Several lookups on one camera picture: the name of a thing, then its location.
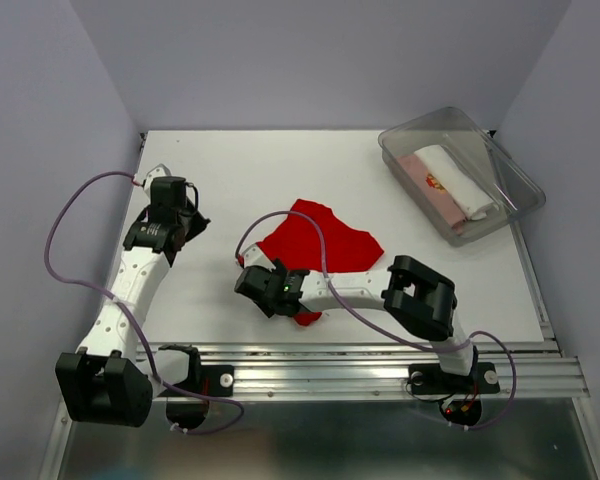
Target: cable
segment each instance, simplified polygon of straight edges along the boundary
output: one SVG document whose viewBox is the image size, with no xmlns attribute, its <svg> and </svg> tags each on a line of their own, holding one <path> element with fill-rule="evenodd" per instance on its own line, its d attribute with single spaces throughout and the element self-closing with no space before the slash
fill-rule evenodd
<svg viewBox="0 0 600 480">
<path fill-rule="evenodd" d="M 187 212 L 186 210 L 184 210 L 184 211 L 179 211 L 178 214 L 182 215 L 183 217 L 193 217 L 198 213 L 198 210 L 200 208 L 200 195 L 198 193 L 198 187 L 196 187 L 193 184 L 193 182 L 187 182 L 187 183 L 185 183 L 185 185 L 187 187 L 189 187 L 191 190 L 193 190 L 193 211 Z"/>
<path fill-rule="evenodd" d="M 489 332 L 485 332 L 483 330 L 476 330 L 475 332 L 471 333 L 469 335 L 467 341 L 462 343 L 461 345 L 457 345 L 455 347 L 443 347 L 443 348 L 425 347 L 418 343 L 410 342 L 408 340 L 405 340 L 404 338 L 394 335 L 393 333 L 388 332 L 387 330 L 385 330 L 385 329 L 375 325 L 373 322 L 367 320 L 363 315 L 358 313 L 351 305 L 349 305 L 349 303 L 338 293 L 336 288 L 331 284 L 331 278 L 329 277 L 329 271 L 327 270 L 327 246 L 325 243 L 324 234 L 323 234 L 320 226 L 308 215 L 305 215 L 304 213 L 301 213 L 301 212 L 294 212 L 293 210 L 279 210 L 276 212 L 267 213 L 266 215 L 263 215 L 262 217 L 258 218 L 255 222 L 253 222 L 247 228 L 246 232 L 244 232 L 244 234 L 238 241 L 238 245 L 234 252 L 234 256 L 235 256 L 236 260 L 238 260 L 238 261 L 240 260 L 240 251 L 242 250 L 242 245 L 246 241 L 249 234 L 253 231 L 253 229 L 256 228 L 264 220 L 267 220 L 271 217 L 275 217 L 278 215 L 296 215 L 296 216 L 304 218 L 309 223 L 311 223 L 311 225 L 313 225 L 313 228 L 315 229 L 316 233 L 318 234 L 318 238 L 320 240 L 320 264 L 321 264 L 321 268 L 322 268 L 322 275 L 323 275 L 325 282 L 329 288 L 329 291 L 331 292 L 333 297 L 336 299 L 336 301 L 342 306 L 342 308 L 344 308 L 354 318 L 356 318 L 357 320 L 359 320 L 360 322 L 362 322 L 364 325 L 371 328 L 372 330 L 380 333 L 381 335 L 384 335 L 387 338 L 390 338 L 391 340 L 394 340 L 394 341 L 400 343 L 401 345 L 406 345 L 406 346 L 415 348 L 415 349 L 423 351 L 423 352 L 432 352 L 432 353 L 456 352 L 456 351 L 466 347 L 467 345 L 469 345 L 470 340 L 478 335 L 483 335 L 483 336 L 489 337 L 494 342 L 496 342 L 498 344 L 498 346 L 502 349 L 502 351 L 505 353 L 507 358 L 509 359 L 509 364 L 511 365 L 512 379 L 511 379 L 511 392 L 509 394 L 509 398 L 507 400 L 506 405 L 500 411 L 500 413 L 498 415 L 496 415 L 494 418 L 492 418 L 491 420 L 488 420 L 487 422 L 480 424 L 480 425 L 474 425 L 473 427 L 468 427 L 468 428 L 463 427 L 463 428 L 468 429 L 468 430 L 481 430 L 483 428 L 493 425 L 494 423 L 500 421 L 502 419 L 502 417 L 504 417 L 504 415 L 511 408 L 511 404 L 513 403 L 513 399 L 515 398 L 516 389 L 517 389 L 517 385 L 518 385 L 518 375 L 517 375 L 517 371 L 516 371 L 516 365 L 513 360 L 513 356 L 511 355 L 511 352 L 505 346 L 505 344 L 502 343 L 495 335 L 493 335 Z"/>
<path fill-rule="evenodd" d="M 462 405 L 460 405 L 460 410 L 462 410 L 463 412 L 467 412 L 469 411 L 469 409 L 473 406 L 474 403 L 476 403 L 476 398 L 478 398 L 478 382 L 473 382 L 473 397 L 471 398 L 471 401 L 469 402 L 468 405 L 465 405 L 465 403 L 467 403 L 467 400 L 469 399 L 469 396 L 471 394 L 467 394 L 466 397 L 464 397 L 464 400 L 462 401 Z"/>
<path fill-rule="evenodd" d="M 513 400 L 516 396 L 516 390 L 518 389 L 518 371 L 516 370 L 516 362 L 513 360 L 513 355 L 511 355 L 509 349 L 498 337 L 496 337 L 492 333 L 485 332 L 484 330 L 476 330 L 475 332 L 469 335 L 469 338 L 474 338 L 478 335 L 489 337 L 491 340 L 496 342 L 498 346 L 502 349 L 504 354 L 507 356 L 507 359 L 509 360 L 509 365 L 511 367 L 511 391 L 509 392 L 509 398 L 507 399 L 507 403 L 502 408 L 502 410 L 500 410 L 500 413 L 498 413 L 495 417 L 493 417 L 490 420 L 487 420 L 484 423 L 474 425 L 473 427 L 469 427 L 469 430 L 482 430 L 502 420 L 502 418 L 511 409 L 511 405 L 513 404 Z"/>
<path fill-rule="evenodd" d="M 239 413 L 233 419 L 231 419 L 230 421 L 228 421 L 227 423 L 225 423 L 223 425 L 220 425 L 218 427 L 215 427 L 215 428 L 212 428 L 212 429 L 209 429 L 209 430 L 204 430 L 204 431 L 186 430 L 186 429 L 181 429 L 177 425 L 172 425 L 172 427 L 174 429 L 176 429 L 176 430 L 178 430 L 178 431 L 180 431 L 182 433 L 189 434 L 189 435 L 209 435 L 209 434 L 212 434 L 212 433 L 217 433 L 217 432 L 220 432 L 222 430 L 225 430 L 225 429 L 233 426 L 234 424 L 236 424 L 243 417 L 245 410 L 244 410 L 244 406 L 240 402 L 238 402 L 237 400 L 229 399 L 229 398 L 210 397 L 210 396 L 207 396 L 207 395 L 201 395 L 199 393 L 189 392 L 188 390 L 184 390 L 182 388 L 176 387 L 175 385 L 171 385 L 170 383 L 165 382 L 160 377 L 160 373 L 158 372 L 158 369 L 156 367 L 156 361 L 155 361 L 155 358 L 153 356 L 153 352 L 151 351 L 151 345 L 149 345 L 149 341 L 147 340 L 147 337 L 142 332 L 142 328 L 140 327 L 140 324 L 138 323 L 138 321 L 135 319 L 135 317 L 134 317 L 133 313 L 131 312 L 131 310 L 129 310 L 129 308 L 124 303 L 122 303 L 120 301 L 116 301 L 117 300 L 116 296 L 110 290 L 108 290 L 108 289 L 106 289 L 104 287 L 101 287 L 98 284 L 95 284 L 95 283 L 92 283 L 92 282 L 89 282 L 89 281 L 86 281 L 86 280 L 79 280 L 79 279 L 73 279 L 73 278 L 63 277 L 58 272 L 56 272 L 53 269 L 53 267 L 51 266 L 51 261 L 50 261 L 49 257 L 50 257 L 51 244 L 53 242 L 53 237 L 55 236 L 56 230 L 58 229 L 58 226 L 60 225 L 60 222 L 64 218 L 65 214 L 67 213 L 67 211 L 69 210 L 69 208 L 71 207 L 71 205 L 73 205 L 73 203 L 76 201 L 76 199 L 91 184 L 95 183 L 96 181 L 98 181 L 98 180 L 100 180 L 102 178 L 112 177 L 112 176 L 126 177 L 126 178 L 130 179 L 131 182 L 134 185 L 136 185 L 136 182 L 134 181 L 134 176 L 133 175 L 131 175 L 130 173 L 127 173 L 127 172 L 120 172 L 120 171 L 112 171 L 112 172 L 101 173 L 101 174 L 96 175 L 95 177 L 91 178 L 87 182 L 85 182 L 71 196 L 71 198 L 67 201 L 67 203 L 65 204 L 65 206 L 62 207 L 62 209 L 60 210 L 60 213 L 58 214 L 58 217 L 53 222 L 51 230 L 49 231 L 49 235 L 47 237 L 47 242 L 46 242 L 45 247 L 44 247 L 44 265 L 45 265 L 45 267 L 47 269 L 47 272 L 49 272 L 49 275 L 51 275 L 55 280 L 57 280 L 57 281 L 59 281 L 61 283 L 65 283 L 65 284 L 68 284 L 68 285 L 80 285 L 82 287 L 89 288 L 89 289 L 94 290 L 94 291 L 98 292 L 99 294 L 105 296 L 109 300 L 114 301 L 115 304 L 118 306 L 118 308 L 120 308 L 120 310 L 122 311 L 122 313 L 125 315 L 125 317 L 127 317 L 127 320 L 129 320 L 129 324 L 131 325 L 131 327 L 135 331 L 136 335 L 138 336 L 138 339 L 140 340 L 140 343 L 142 344 L 142 347 L 144 348 L 144 351 L 145 351 L 145 353 L 147 355 L 147 360 L 149 361 L 149 365 L 151 367 L 151 375 L 153 376 L 153 378 L 155 378 L 155 380 L 157 382 L 159 382 L 165 388 L 171 390 L 172 392 L 175 392 L 175 393 L 178 393 L 180 395 L 183 395 L 183 396 L 196 398 L 198 400 L 202 400 L 202 401 L 206 401 L 206 402 L 225 403 L 225 404 L 228 404 L 228 405 L 233 405 L 233 406 L 235 406 L 235 407 L 237 407 L 239 409 Z"/>
</svg>

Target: red fabric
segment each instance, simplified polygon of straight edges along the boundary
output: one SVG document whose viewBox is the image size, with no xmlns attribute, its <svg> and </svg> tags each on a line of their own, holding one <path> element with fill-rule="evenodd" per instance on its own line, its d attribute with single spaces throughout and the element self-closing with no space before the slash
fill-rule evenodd
<svg viewBox="0 0 600 480">
<path fill-rule="evenodd" d="M 384 253 L 371 234 L 348 227 L 324 205 L 299 199 L 291 210 L 311 217 L 322 229 L 327 244 L 327 268 L 331 273 L 369 270 Z M 313 225 L 297 215 L 288 215 L 258 246 L 269 260 L 278 258 L 289 270 L 322 270 L 318 235 Z M 321 315 L 303 313 L 294 319 L 306 327 Z"/>
</svg>

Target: lavender wall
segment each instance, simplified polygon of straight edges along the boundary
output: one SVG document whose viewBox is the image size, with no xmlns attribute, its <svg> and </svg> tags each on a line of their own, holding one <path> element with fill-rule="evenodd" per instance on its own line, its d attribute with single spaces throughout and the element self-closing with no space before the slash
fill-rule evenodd
<svg viewBox="0 0 600 480">
<path fill-rule="evenodd" d="M 547 193 L 524 235 L 600 422 L 600 0 L 574 0 L 498 138 Z"/>
<path fill-rule="evenodd" d="M 497 127 L 568 0 L 72 0 L 149 128 Z"/>
<path fill-rule="evenodd" d="M 76 187 L 133 170 L 138 134 L 65 0 L 0 1 L 0 479 L 35 478 L 59 390 L 58 353 L 75 348 L 97 299 L 59 286 L 42 250 Z M 104 281 L 129 187 L 94 189 L 60 232 L 54 261 Z"/>
</svg>

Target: towel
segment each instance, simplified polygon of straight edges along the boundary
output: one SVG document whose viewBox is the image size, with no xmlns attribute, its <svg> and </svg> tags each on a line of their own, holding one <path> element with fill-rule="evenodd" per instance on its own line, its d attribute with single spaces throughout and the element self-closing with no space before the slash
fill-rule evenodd
<svg viewBox="0 0 600 480">
<path fill-rule="evenodd" d="M 468 219 L 483 219 L 487 216 L 487 210 L 495 207 L 491 197 L 458 168 L 442 146 L 430 145 L 417 150 L 415 155 L 451 194 Z"/>
<path fill-rule="evenodd" d="M 327 246 L 330 273 L 364 272 L 373 267 L 384 253 L 369 232 L 354 230 L 324 205 L 298 199 L 291 210 L 304 213 L 320 226 Z M 287 215 L 278 228 L 258 242 L 258 246 L 269 260 L 280 259 L 288 270 L 322 270 L 318 234 L 313 225 L 297 215 Z M 302 313 L 293 318 L 306 327 L 320 315 Z"/>
<path fill-rule="evenodd" d="M 451 228 L 458 231 L 467 217 L 453 201 L 453 197 L 434 177 L 417 155 L 398 158 L 398 165 L 411 177 L 413 183 L 424 193 L 429 203 L 442 215 Z"/>
</svg>

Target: plastic bin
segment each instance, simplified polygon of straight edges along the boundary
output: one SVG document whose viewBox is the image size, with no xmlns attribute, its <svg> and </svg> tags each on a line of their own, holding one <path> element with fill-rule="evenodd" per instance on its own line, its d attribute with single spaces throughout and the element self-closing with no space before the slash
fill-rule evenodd
<svg viewBox="0 0 600 480">
<path fill-rule="evenodd" d="M 381 133 L 378 141 L 393 175 L 453 246 L 482 238 L 545 203 L 544 192 L 460 109 L 436 110 Z M 397 159 L 429 145 L 441 145 L 458 168 L 491 197 L 495 207 L 485 218 L 467 221 L 454 230 L 398 164 Z"/>
</svg>

